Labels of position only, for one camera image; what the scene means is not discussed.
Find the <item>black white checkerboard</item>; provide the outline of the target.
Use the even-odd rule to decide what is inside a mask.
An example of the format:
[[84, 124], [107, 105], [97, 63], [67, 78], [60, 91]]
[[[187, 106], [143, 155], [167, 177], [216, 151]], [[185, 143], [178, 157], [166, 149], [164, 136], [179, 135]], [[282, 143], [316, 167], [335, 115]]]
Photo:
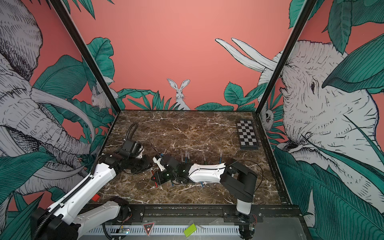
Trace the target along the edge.
[[237, 134], [241, 150], [258, 150], [259, 143], [257, 135], [250, 119], [240, 119], [236, 121]]

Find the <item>small circuit board green led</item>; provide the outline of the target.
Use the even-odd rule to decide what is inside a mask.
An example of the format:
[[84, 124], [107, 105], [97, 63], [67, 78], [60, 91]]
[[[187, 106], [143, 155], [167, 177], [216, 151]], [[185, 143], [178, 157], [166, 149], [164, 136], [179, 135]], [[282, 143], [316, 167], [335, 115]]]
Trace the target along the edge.
[[122, 226], [122, 227], [119, 228], [118, 233], [119, 233], [119, 234], [122, 234], [122, 235], [127, 235], [127, 234], [130, 233], [130, 231], [131, 231], [131, 228], [130, 228], [130, 227]]

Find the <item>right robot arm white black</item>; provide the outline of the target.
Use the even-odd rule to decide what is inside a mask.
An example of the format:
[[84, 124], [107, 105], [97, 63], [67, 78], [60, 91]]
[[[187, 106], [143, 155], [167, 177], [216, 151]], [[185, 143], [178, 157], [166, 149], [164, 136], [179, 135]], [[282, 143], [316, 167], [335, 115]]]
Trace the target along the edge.
[[258, 176], [242, 163], [232, 159], [218, 165], [199, 165], [179, 162], [171, 155], [156, 155], [153, 163], [159, 167], [151, 177], [156, 184], [219, 183], [237, 199], [239, 221], [245, 223], [250, 219]]

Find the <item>red small block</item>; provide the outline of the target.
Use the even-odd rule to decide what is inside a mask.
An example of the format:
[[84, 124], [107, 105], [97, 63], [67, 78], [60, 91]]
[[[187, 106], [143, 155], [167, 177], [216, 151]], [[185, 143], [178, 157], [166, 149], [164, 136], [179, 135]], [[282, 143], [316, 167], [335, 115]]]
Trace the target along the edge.
[[94, 201], [94, 202], [97, 202], [98, 200], [100, 199], [100, 196], [98, 194], [95, 194], [91, 200]]

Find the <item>green sticky note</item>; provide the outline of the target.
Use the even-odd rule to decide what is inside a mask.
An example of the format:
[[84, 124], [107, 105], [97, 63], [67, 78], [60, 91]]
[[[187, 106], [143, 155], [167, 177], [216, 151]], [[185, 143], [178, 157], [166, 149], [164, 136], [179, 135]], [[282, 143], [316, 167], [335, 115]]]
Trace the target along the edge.
[[190, 235], [192, 235], [194, 232], [197, 231], [197, 227], [195, 224], [191, 224], [184, 230], [184, 235], [186, 238], [188, 238]]

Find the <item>triangular warning sticker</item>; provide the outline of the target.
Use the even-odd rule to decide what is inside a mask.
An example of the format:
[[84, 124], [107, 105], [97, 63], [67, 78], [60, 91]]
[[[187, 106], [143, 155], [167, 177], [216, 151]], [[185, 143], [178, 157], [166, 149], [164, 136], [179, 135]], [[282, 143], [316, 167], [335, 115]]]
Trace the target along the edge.
[[143, 228], [144, 228], [145, 233], [146, 233], [147, 236], [150, 236], [150, 234], [152, 233], [152, 230], [153, 230], [155, 224], [156, 224], [155, 222], [143, 224]]

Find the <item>right black frame post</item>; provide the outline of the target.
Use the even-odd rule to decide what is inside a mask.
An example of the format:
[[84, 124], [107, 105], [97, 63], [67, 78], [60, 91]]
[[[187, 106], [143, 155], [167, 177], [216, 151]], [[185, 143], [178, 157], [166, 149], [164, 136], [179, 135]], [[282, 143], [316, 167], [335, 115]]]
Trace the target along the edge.
[[292, 53], [293, 49], [294, 49], [294, 46], [313, 10], [313, 8], [315, 7], [315, 4], [316, 4], [316, 0], [307, 0], [304, 2], [304, 6], [302, 7], [301, 9], [301, 12], [299, 14], [299, 17], [297, 18], [297, 21], [294, 25], [294, 28], [291, 32], [291, 35], [285, 45], [285, 48], [282, 52], [282, 55], [278, 61], [278, 64], [272, 74], [272, 77], [266, 87], [266, 91], [264, 92], [263, 94], [263, 97], [258, 105], [258, 108], [256, 109], [256, 115], [258, 116], [261, 111], [262, 111], [262, 108], [264, 107], [267, 99], [268, 99], [268, 96], [270, 95], [270, 93], [272, 92], [273, 90], [273, 87], [276, 83], [276, 81], [278, 80], [280, 74], [282, 73], [283, 71], [283, 68], [284, 68], [284, 65], [286, 64], [290, 54]]

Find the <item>black front mounting rail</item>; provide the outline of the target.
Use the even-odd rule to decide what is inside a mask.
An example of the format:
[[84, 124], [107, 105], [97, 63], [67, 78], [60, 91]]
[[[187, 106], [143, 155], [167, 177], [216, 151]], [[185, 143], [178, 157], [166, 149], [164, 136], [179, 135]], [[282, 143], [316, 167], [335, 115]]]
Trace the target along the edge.
[[236, 205], [148, 205], [130, 204], [132, 216], [125, 222], [144, 223], [158, 221], [161, 218], [208, 219], [219, 218], [225, 223], [243, 225], [246, 223], [263, 222], [264, 218], [301, 217], [302, 212], [292, 205], [252, 205], [249, 217], [239, 219]]

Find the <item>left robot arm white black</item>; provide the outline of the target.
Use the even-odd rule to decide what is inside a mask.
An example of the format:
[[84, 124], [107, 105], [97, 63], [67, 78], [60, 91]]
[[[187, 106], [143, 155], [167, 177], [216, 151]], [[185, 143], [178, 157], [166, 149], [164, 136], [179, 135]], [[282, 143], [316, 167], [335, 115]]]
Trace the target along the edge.
[[112, 153], [99, 156], [87, 177], [69, 193], [46, 210], [38, 208], [34, 211], [31, 215], [33, 240], [77, 240], [109, 220], [117, 219], [124, 223], [132, 217], [129, 203], [120, 197], [113, 197], [83, 214], [80, 211], [119, 173], [135, 175], [151, 168], [152, 164], [143, 155], [143, 145], [132, 139], [138, 126], [138, 123], [131, 124], [123, 145]]

